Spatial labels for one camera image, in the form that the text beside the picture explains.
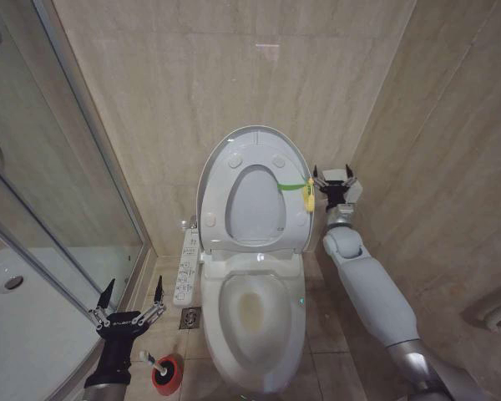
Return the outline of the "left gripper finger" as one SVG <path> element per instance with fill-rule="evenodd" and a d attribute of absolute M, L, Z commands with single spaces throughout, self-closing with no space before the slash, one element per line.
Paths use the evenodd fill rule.
<path fill-rule="evenodd" d="M 114 279 L 109 282 L 108 286 L 100 294 L 97 306 L 94 309 L 89 310 L 89 317 L 96 330 L 101 330 L 103 327 L 109 327 L 110 325 L 106 309 L 111 301 L 113 288 Z"/>
<path fill-rule="evenodd" d="M 154 294 L 153 305 L 145 312 L 140 313 L 133 319 L 133 324 L 137 326 L 144 326 L 145 324 L 153 324 L 166 310 L 163 302 L 163 277 L 159 276 L 157 286 Z"/>

